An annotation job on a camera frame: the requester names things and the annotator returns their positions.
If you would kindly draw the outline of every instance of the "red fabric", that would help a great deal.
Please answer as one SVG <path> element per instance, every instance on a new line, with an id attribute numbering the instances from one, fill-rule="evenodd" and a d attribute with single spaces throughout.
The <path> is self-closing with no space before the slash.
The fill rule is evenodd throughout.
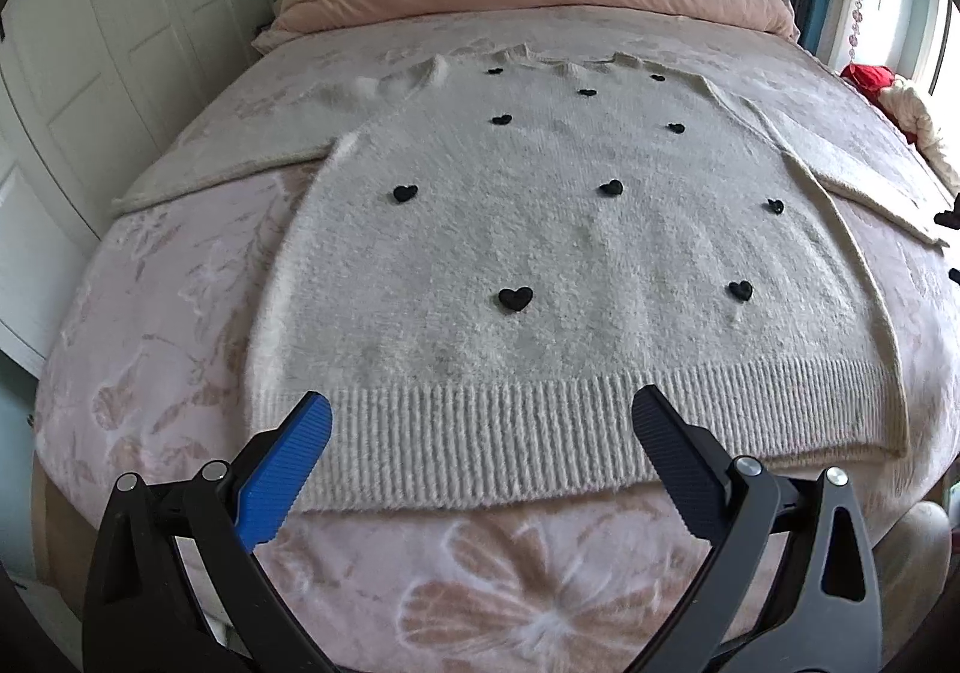
<path id="1" fill-rule="evenodd" d="M 856 89 L 870 100 L 870 104 L 877 107 L 890 119 L 890 123 L 899 128 L 896 118 L 880 104 L 880 91 L 894 85 L 894 78 L 896 77 L 888 67 L 848 64 L 840 73 L 840 77 L 846 77 L 847 80 L 850 80 L 856 86 Z M 917 144 L 917 135 L 908 133 L 902 128 L 901 132 L 904 133 L 909 145 Z"/>

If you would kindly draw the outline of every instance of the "bed sheet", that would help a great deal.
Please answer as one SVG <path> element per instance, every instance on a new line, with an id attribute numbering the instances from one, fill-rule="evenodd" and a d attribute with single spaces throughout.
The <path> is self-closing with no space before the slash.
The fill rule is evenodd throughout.
<path id="1" fill-rule="evenodd" d="M 931 215 L 946 192 L 896 130 L 808 55 L 768 34 L 610 8 L 443 15 L 292 42 L 241 77 L 181 139 L 255 128 L 321 80 L 378 77 L 434 53 L 526 42 L 548 55 L 614 51 L 703 74 L 905 182 Z M 239 443 L 241 378 L 259 294 L 296 201 L 301 164 L 123 217 L 83 277 L 37 397 L 37 451 L 93 523 L 126 470 L 179 480 Z M 845 465 L 876 542 L 960 447 L 960 296 L 953 249 L 922 246 L 864 208 L 840 210 L 898 338 L 910 454 Z M 298 619 L 358 670 L 619 671 L 666 618 L 706 549 L 664 491 L 634 486 L 467 513 L 294 513 L 257 549 Z M 733 631 L 755 617 L 776 567 L 762 563 Z M 200 598 L 221 614 L 195 553 Z"/>

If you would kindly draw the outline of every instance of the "sweater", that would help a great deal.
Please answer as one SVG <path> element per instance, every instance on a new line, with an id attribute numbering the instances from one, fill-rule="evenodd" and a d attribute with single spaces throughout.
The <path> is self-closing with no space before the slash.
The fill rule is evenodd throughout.
<path id="1" fill-rule="evenodd" d="M 332 146 L 251 333 L 248 434 L 305 390 L 333 405 L 298 508 L 464 509 L 652 480 L 630 421 L 646 383 L 773 467 L 904 453 L 889 317 L 797 135 L 632 56 L 519 49 L 426 72 L 393 75 L 402 103 Z M 836 154 L 821 168 L 859 193 Z M 598 188 L 613 179 L 618 196 Z M 748 301 L 728 288 L 741 280 Z M 504 307 L 521 287 L 529 304 Z"/>

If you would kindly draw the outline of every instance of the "sweater's left sleeve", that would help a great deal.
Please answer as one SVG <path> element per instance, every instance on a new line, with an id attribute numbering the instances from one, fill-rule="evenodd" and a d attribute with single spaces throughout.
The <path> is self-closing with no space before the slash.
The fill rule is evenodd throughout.
<path id="1" fill-rule="evenodd" d="M 925 245 L 949 246 L 933 224 L 932 216 L 923 214 L 920 205 L 864 162 L 804 128 L 784 112 L 776 109 L 766 112 L 749 99 L 730 94 L 718 99 L 743 123 L 803 161 L 830 194 L 863 205 Z"/>

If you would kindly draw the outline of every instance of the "silver bolt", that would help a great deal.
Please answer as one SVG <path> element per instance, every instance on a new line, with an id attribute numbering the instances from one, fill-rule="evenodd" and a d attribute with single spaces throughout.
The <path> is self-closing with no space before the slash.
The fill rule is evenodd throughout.
<path id="1" fill-rule="evenodd" d="M 741 456 L 738 457 L 736 462 L 733 463 L 736 467 L 736 471 L 741 475 L 760 475 L 763 472 L 763 465 L 760 462 L 757 462 L 752 456 Z"/>
<path id="2" fill-rule="evenodd" d="M 136 472 L 125 472 L 117 478 L 117 489 L 120 491 L 131 491 L 136 486 Z"/>
<path id="3" fill-rule="evenodd" d="M 850 478 L 847 477 L 846 472 L 840 470 L 840 467 L 831 467 L 827 470 L 827 481 L 832 483 L 833 486 L 847 486 Z"/>
<path id="4" fill-rule="evenodd" d="M 207 462 L 200 471 L 200 475 L 208 481 L 219 481 L 226 474 L 227 466 L 223 462 Z"/>

